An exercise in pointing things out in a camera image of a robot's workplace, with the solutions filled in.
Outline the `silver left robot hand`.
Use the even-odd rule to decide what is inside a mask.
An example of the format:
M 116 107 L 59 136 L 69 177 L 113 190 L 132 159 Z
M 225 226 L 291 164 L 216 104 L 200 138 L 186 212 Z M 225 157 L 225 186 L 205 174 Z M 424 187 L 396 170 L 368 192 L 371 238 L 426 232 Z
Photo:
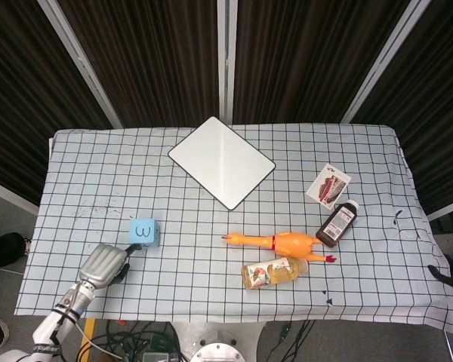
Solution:
M 140 244 L 131 244 L 125 250 L 99 244 L 81 267 L 79 280 L 88 282 L 95 290 L 119 284 L 129 272 L 129 257 L 139 250 L 142 250 Z

